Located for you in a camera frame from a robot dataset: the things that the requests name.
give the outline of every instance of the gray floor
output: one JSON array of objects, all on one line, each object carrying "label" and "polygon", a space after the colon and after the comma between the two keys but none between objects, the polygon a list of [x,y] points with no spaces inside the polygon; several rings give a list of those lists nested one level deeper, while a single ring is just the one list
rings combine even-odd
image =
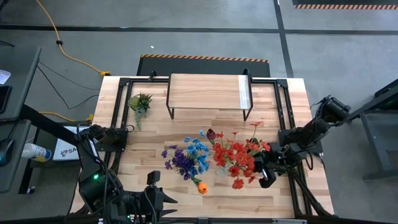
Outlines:
[{"label": "gray floor", "polygon": [[[65,26],[277,28],[271,0],[118,3],[42,0],[42,4],[56,24]],[[398,29],[398,11],[298,10],[290,0],[280,0],[280,5],[286,29]],[[10,1],[0,16],[3,24],[49,25],[35,1]],[[279,34],[61,32],[60,35],[70,55],[100,70],[110,70],[113,75],[135,74],[140,54],[179,54],[267,58],[272,77],[286,77]],[[54,32],[0,29],[0,39],[17,47],[39,45],[43,48],[40,60],[44,64],[83,85],[92,88],[101,85],[97,73],[59,52]],[[310,103],[331,94],[355,110],[370,100],[375,91],[398,78],[396,35],[287,35],[287,45],[294,77],[305,79]],[[46,68],[44,71],[70,106],[96,93],[67,83]],[[39,111],[54,111],[81,120],[94,112],[96,99],[67,110],[37,72],[27,104]],[[323,148],[335,213],[345,218],[397,223],[398,180],[365,183],[361,179],[364,174],[379,170],[362,124],[354,121],[331,130],[323,140]],[[36,171],[37,192],[0,197],[0,219],[65,214],[78,170],[78,167],[62,167]],[[13,207],[18,207],[18,212],[12,213]]]}]

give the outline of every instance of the green plant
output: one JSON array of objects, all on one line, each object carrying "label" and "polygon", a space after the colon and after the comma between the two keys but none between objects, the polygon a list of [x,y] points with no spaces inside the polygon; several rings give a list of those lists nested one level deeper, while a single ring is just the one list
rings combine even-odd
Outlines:
[{"label": "green plant", "polygon": [[129,100],[129,106],[134,111],[134,118],[136,120],[138,130],[141,130],[141,118],[146,118],[147,110],[150,108],[149,103],[152,101],[152,95],[145,95],[140,93],[133,96]]}]

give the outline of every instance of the clear vase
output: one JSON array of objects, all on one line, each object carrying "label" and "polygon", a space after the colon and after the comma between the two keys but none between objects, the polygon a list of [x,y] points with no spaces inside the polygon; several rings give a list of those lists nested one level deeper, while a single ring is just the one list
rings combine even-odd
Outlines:
[{"label": "clear vase", "polygon": [[219,166],[216,170],[217,175],[220,177],[226,177],[229,174],[229,168],[232,166],[232,164],[227,163],[225,166]]}]

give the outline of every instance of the yellow cable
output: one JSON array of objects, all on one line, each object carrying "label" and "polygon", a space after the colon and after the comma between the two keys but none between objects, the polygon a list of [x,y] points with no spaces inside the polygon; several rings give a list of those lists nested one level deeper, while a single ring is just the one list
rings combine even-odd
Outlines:
[{"label": "yellow cable", "polygon": [[[46,13],[47,17],[50,19],[50,22],[51,22],[52,26],[54,27],[55,33],[56,33],[56,35],[57,35],[57,40],[61,41],[60,35],[58,34],[58,30],[57,30],[57,28],[55,27],[55,24],[54,24],[54,22],[52,21],[50,14],[47,12],[47,10],[45,10],[44,6],[40,3],[39,0],[36,0],[36,1],[37,1],[37,3],[39,4],[39,6],[43,9],[43,11]],[[98,72],[102,77],[104,77],[104,76],[106,76],[106,75],[111,75],[111,72],[99,71],[96,67],[90,65],[89,63],[86,63],[86,62],[84,62],[84,61],[82,61],[82,60],[79,60],[79,59],[77,59],[77,58],[74,58],[74,57],[71,57],[71,56],[67,55],[67,54],[63,51],[62,45],[61,45],[61,44],[58,44],[58,46],[60,47],[60,50],[62,51],[62,53],[64,54],[64,56],[66,56],[67,58],[72,59],[72,60],[74,60],[74,61],[77,61],[77,62],[80,62],[80,63],[82,63],[82,64],[84,64],[84,65],[89,66],[90,68],[92,68],[92,69],[94,69],[96,72]]]},{"label": "yellow cable", "polygon": [[66,118],[66,117],[64,117],[64,116],[62,116],[62,115],[60,115],[60,114],[54,113],[54,112],[39,112],[39,113],[41,113],[41,114],[51,114],[51,115],[55,115],[55,116],[58,116],[58,117],[64,119],[65,121],[74,122],[74,120],[69,119],[69,118]]}]

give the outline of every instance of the wood grain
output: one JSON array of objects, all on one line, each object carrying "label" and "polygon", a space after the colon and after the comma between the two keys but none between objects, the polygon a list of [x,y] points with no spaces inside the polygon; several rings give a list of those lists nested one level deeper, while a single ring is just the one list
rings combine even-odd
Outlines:
[{"label": "wood grain", "polygon": [[[172,74],[169,106],[171,108],[249,109],[249,95],[241,99],[239,77],[247,75]],[[247,107],[241,106],[241,100]]]},{"label": "wood grain", "polygon": [[[110,125],[119,78],[104,77],[93,121],[95,124]],[[303,79],[290,78],[287,81],[296,125],[303,126],[312,118]],[[231,188],[234,179],[217,176],[215,163],[211,160],[210,170],[199,176],[209,186],[208,193],[201,195],[192,182],[184,181],[173,170],[164,168],[165,159],[160,153],[171,144],[178,144],[184,148],[184,137],[199,138],[200,129],[206,131],[213,128],[216,132],[223,131],[227,138],[232,137],[231,132],[239,131],[237,140],[244,141],[252,135],[253,126],[250,123],[261,120],[263,123],[257,129],[256,136],[268,142],[277,141],[279,120],[273,87],[266,84],[253,85],[252,92],[254,108],[246,122],[242,119],[241,111],[196,109],[176,110],[175,119],[171,120],[165,106],[167,84],[134,84],[132,95],[151,94],[153,102],[150,104],[147,118],[142,120],[142,131],[129,134],[119,169],[119,178],[124,189],[142,191],[146,186],[147,174],[153,170],[160,170],[162,175],[158,186],[163,187],[167,195],[178,200],[178,204],[165,204],[165,209],[178,209],[178,212],[169,214],[168,217],[293,217],[286,175],[278,177],[269,189],[260,188],[256,181],[248,184],[245,180],[243,189],[234,190]],[[124,96],[125,94],[121,100],[118,125],[121,122]],[[129,111],[127,124],[135,125],[132,110]],[[308,170],[305,166],[305,175],[314,196],[327,211],[333,213],[325,171],[317,158],[314,158],[313,170]],[[303,210],[302,193],[298,186],[297,192]],[[82,206],[83,201],[76,190],[71,211],[76,211]]]}]

